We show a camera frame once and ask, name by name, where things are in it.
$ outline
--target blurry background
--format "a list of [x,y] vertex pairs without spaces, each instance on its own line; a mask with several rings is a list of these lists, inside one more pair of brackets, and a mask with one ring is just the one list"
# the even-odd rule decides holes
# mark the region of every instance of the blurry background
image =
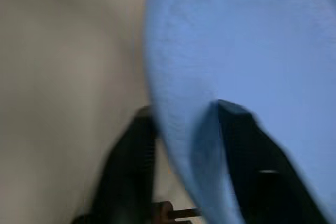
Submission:
[[[136,109],[144,0],[0,0],[0,223],[68,224]],[[191,207],[159,144],[155,199]]]

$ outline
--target blue fabric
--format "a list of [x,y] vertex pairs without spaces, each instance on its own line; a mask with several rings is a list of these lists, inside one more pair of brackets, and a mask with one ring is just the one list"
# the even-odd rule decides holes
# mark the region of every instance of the blue fabric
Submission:
[[217,99],[258,115],[335,222],[335,27],[336,0],[147,0],[144,56],[155,116],[208,223],[244,223]]

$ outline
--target metal rod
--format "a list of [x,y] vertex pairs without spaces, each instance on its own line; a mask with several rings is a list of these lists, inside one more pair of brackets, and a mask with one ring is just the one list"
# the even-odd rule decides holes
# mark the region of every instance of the metal rod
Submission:
[[170,211],[167,214],[169,219],[180,219],[201,216],[201,212],[197,208]]

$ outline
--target blue towel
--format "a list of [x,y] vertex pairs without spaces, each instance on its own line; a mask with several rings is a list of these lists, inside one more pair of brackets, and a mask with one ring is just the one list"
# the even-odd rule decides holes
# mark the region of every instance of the blue towel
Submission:
[[244,223],[217,99],[257,114],[335,222],[335,28],[336,0],[147,0],[144,57],[155,116],[208,223]]

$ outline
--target light blue cloth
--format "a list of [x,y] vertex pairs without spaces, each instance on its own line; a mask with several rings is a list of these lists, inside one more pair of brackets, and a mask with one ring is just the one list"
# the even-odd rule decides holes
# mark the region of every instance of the light blue cloth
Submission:
[[171,162],[208,223],[244,223],[217,99],[254,111],[336,219],[336,0],[148,0],[144,56]]

